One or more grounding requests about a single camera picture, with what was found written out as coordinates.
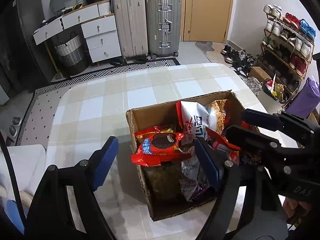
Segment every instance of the door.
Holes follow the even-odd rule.
[[[184,41],[224,42],[232,0],[186,0]]]

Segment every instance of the blue sneaker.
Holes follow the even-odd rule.
[[[309,27],[307,36],[314,42],[316,37],[316,31],[313,28]]]
[[[306,34],[308,32],[310,25],[306,22],[305,19],[301,19],[299,30]]]

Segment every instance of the patterned rug border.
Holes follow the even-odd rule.
[[[154,68],[154,67],[168,67],[168,66],[177,66],[180,65],[179,61],[175,57],[171,58],[159,58],[155,60],[149,60],[145,63],[129,63],[126,65],[120,65],[120,66],[114,66],[114,67],[109,67],[109,68],[104,68],[101,70],[95,70],[89,73],[81,74],[79,76],[72,77],[69,80],[62,80],[62,81],[57,81],[54,83],[51,83],[49,86],[45,86],[43,88],[38,88],[36,91],[33,93],[32,99],[30,101],[30,104],[23,116],[22,119],[22,124],[19,129],[19,133],[17,136],[17,140],[15,145],[19,146],[21,144],[21,140],[23,137],[23,132],[25,130],[25,127],[27,125],[27,121],[29,118],[29,115],[32,111],[32,108],[38,98],[38,96],[54,91],[56,89],[60,89],[63,87],[67,87],[70,85],[78,84],[81,82],[85,82],[88,80],[92,80],[95,78],[100,78],[100,77],[105,77],[105,76],[110,76],[114,74],[120,74],[120,73],[125,73],[129,71],[134,71],[134,70],[142,70],[142,69],[147,69],[147,68]]]

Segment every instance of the suitcase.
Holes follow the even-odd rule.
[[[124,58],[148,55],[144,0],[114,0],[121,54]]]
[[[151,58],[178,56],[181,0],[146,0],[148,47]]]

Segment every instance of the red sneaker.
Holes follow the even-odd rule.
[[[299,58],[297,61],[299,62],[298,68],[297,68],[297,74],[302,77],[306,71],[307,63],[303,58]]]
[[[300,28],[300,20],[295,17],[294,15],[292,15],[292,18],[291,18],[291,25],[294,26],[296,29],[299,29]]]
[[[290,13],[286,13],[285,17],[283,17],[283,21],[286,22],[287,24],[290,24],[290,22],[292,21],[292,14]]]
[[[299,64],[299,57],[298,55],[292,54],[291,59],[290,59],[290,67],[292,67],[293,69],[296,69],[298,67]]]

